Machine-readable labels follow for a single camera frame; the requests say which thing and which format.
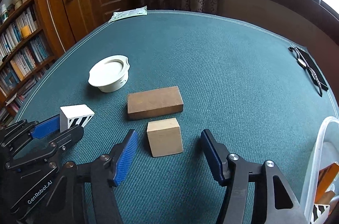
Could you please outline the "wooden bookshelf with books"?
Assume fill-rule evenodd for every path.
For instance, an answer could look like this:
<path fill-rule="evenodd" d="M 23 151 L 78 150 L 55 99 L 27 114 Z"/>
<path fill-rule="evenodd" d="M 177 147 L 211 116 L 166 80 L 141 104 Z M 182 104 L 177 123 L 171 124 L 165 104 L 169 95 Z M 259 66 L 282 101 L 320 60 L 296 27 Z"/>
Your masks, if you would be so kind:
<path fill-rule="evenodd" d="M 48 0 L 27 0 L 1 24 L 1 127 L 64 52 Z"/>

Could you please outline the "white paper packet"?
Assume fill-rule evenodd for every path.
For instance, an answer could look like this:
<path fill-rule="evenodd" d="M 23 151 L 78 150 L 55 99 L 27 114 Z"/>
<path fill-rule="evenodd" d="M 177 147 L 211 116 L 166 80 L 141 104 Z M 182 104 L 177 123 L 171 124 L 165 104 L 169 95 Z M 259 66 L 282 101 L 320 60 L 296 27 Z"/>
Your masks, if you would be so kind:
<path fill-rule="evenodd" d="M 115 21 L 122 20 L 125 18 L 137 17 L 137 16 L 142 16 L 142 15 L 147 15 L 147 14 L 148 14 L 147 6 L 144 6 L 141 8 L 135 8 L 133 10 L 114 12 L 108 22 L 111 23 L 111 22 L 115 22 Z"/>

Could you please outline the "black smartphone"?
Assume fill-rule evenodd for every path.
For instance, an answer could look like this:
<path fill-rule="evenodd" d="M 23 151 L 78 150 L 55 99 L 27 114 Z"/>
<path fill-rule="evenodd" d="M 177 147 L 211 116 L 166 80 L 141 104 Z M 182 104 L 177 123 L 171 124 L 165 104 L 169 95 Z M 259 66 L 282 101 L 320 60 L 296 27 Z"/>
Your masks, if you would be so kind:
<path fill-rule="evenodd" d="M 308 66 L 315 72 L 315 74 L 316 74 L 316 76 L 319 80 L 319 83 L 321 85 L 321 88 L 325 91 L 328 91 L 329 87 L 328 87 L 322 73 L 320 72 L 320 69 L 318 68 L 318 66 L 314 62 L 314 60 L 304 50 L 301 50 L 300 48 L 298 50 L 299 50 L 302 58 L 306 60 L 306 63 L 308 64 Z"/>

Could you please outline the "tan wooden square block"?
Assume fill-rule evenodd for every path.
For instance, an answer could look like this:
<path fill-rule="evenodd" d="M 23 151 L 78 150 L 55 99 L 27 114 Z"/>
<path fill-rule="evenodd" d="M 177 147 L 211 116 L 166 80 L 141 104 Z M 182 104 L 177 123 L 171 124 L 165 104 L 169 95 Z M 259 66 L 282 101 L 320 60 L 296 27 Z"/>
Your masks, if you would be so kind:
<path fill-rule="evenodd" d="M 148 122 L 147 137 L 153 157 L 183 152 L 181 127 L 176 118 Z"/>

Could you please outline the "white round plastic cap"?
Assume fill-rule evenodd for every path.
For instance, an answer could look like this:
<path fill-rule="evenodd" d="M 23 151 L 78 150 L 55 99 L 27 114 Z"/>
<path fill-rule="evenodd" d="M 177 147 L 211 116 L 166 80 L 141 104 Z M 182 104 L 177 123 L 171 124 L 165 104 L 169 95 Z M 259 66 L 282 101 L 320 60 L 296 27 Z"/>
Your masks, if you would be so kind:
<path fill-rule="evenodd" d="M 104 93 L 121 89 L 129 78 L 129 60 L 123 55 L 114 55 L 97 62 L 89 71 L 88 83 Z"/>

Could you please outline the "orange wooden block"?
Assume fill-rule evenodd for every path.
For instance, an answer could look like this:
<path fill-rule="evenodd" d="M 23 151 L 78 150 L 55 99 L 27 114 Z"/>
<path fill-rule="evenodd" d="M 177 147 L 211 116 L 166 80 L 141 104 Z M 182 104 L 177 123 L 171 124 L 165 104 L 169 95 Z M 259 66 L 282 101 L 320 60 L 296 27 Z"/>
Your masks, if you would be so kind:
<path fill-rule="evenodd" d="M 334 162 L 320 170 L 318 176 L 315 202 L 327 191 L 335 191 L 334 179 L 338 175 L 338 163 Z"/>

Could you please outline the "dark brown wooden block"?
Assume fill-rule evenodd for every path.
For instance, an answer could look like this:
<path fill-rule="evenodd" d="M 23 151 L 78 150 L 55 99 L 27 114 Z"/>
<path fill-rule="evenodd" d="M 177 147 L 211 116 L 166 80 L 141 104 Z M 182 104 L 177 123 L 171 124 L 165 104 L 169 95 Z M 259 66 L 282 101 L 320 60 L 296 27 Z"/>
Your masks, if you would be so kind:
<path fill-rule="evenodd" d="M 183 111 L 183 99 L 178 86 L 128 94 L 127 115 L 139 120 Z"/>

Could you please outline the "grey white wedge block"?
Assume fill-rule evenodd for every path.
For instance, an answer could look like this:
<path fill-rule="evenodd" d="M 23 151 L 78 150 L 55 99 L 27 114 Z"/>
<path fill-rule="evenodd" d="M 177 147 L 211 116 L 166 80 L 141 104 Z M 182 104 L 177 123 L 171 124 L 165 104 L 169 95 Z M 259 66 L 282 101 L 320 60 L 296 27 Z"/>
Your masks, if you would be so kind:
<path fill-rule="evenodd" d="M 75 125 L 85 127 L 94 114 L 87 105 L 63 106 L 60 108 L 60 131 L 63 132 Z"/>

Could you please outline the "light wooden cube block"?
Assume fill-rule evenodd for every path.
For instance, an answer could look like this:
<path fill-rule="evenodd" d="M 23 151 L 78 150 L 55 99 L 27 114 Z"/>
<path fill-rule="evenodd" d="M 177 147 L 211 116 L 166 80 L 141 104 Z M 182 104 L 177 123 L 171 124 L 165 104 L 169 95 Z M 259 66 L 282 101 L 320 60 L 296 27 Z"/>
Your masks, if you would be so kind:
<path fill-rule="evenodd" d="M 336 194 L 334 191 L 327 191 L 315 203 L 323 204 L 323 205 L 330 205 L 330 202 L 335 197 L 335 195 Z"/>

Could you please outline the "clear plastic bowl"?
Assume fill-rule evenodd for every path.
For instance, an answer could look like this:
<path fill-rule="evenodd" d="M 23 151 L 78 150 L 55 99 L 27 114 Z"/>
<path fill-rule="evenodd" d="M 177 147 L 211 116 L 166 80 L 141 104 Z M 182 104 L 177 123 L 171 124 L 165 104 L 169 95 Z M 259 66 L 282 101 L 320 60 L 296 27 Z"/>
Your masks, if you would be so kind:
<path fill-rule="evenodd" d="M 319 187 L 320 171 L 338 163 L 338 118 L 326 117 L 318 131 L 304 177 L 300 206 L 308 223 L 314 223 L 324 217 L 315 205 Z"/>

